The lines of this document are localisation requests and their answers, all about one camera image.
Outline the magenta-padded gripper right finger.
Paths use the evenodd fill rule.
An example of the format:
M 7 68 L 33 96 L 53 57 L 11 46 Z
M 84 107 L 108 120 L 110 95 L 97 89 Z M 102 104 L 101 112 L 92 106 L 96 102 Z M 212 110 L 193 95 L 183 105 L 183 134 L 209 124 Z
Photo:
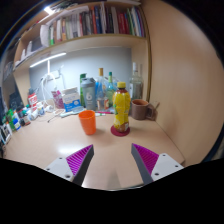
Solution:
M 131 154 L 145 185 L 183 169 L 183 166 L 168 154 L 157 154 L 137 144 L 132 144 Z

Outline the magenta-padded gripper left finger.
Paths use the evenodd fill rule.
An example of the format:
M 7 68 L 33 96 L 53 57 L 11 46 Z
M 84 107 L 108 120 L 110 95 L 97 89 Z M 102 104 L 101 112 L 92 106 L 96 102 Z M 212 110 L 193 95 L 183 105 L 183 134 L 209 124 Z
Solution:
M 81 186 L 93 156 L 94 147 L 89 145 L 66 158 L 55 159 L 45 170 Z

